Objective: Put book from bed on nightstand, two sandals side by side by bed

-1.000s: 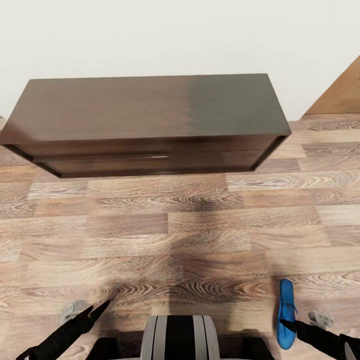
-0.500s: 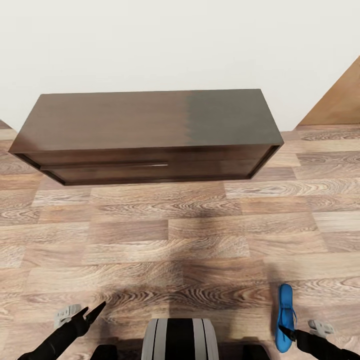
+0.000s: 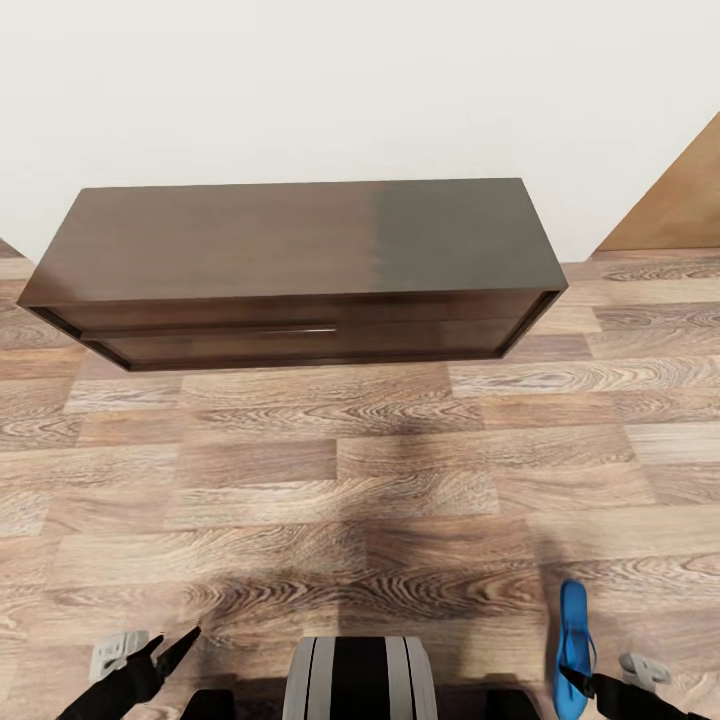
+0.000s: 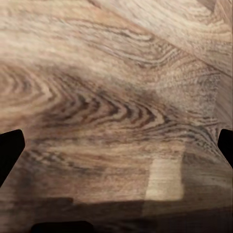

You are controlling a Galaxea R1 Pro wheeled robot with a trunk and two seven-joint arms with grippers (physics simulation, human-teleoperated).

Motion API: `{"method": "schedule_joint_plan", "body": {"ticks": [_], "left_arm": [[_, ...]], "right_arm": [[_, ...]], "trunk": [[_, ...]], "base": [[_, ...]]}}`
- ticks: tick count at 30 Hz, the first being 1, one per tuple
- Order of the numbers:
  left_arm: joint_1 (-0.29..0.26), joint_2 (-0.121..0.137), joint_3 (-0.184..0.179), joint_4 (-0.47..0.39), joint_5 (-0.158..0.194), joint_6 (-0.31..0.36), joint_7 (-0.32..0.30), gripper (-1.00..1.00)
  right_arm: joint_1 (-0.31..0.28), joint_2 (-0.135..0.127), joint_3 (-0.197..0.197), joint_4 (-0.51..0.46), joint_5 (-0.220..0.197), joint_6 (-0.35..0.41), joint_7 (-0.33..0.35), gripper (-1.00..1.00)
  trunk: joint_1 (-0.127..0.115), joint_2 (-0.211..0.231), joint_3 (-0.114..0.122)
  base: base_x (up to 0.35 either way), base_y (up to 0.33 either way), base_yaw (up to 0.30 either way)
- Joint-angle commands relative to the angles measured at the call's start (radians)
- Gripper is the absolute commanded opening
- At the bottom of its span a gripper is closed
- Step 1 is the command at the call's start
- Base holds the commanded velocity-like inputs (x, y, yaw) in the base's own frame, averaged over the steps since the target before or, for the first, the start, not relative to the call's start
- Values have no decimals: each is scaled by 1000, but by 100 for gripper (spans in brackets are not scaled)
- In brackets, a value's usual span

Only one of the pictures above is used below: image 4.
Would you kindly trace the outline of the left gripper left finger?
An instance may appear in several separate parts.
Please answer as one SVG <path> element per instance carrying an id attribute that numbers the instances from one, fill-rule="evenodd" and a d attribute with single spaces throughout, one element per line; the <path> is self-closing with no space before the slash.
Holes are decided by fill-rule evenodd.
<path id="1" fill-rule="evenodd" d="M 20 129 L 0 134 L 0 187 L 24 148 L 24 136 Z"/>

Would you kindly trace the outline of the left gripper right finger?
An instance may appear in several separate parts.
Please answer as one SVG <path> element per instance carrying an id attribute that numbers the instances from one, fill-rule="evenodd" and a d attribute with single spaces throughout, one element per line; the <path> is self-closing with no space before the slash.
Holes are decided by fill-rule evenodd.
<path id="1" fill-rule="evenodd" d="M 222 129 L 217 145 L 233 168 L 233 131 Z"/>

